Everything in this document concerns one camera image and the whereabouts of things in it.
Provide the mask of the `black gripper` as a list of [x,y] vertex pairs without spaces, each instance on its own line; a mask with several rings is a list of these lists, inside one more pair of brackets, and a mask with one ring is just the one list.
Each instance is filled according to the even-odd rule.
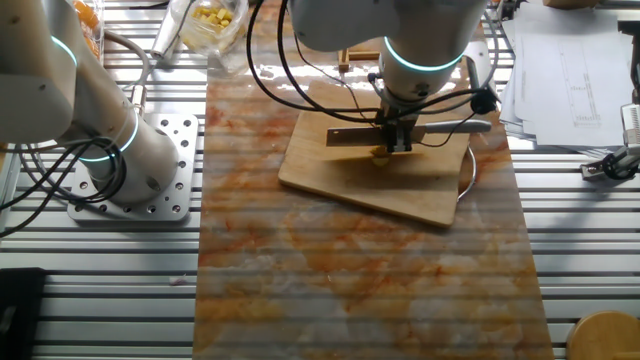
[[406,113],[405,108],[397,107],[385,100],[380,101],[380,108],[376,112],[374,124],[379,127],[386,125],[400,126],[385,127],[383,129],[388,152],[409,152],[412,150],[410,129],[415,126],[418,118],[419,114],[416,112]]

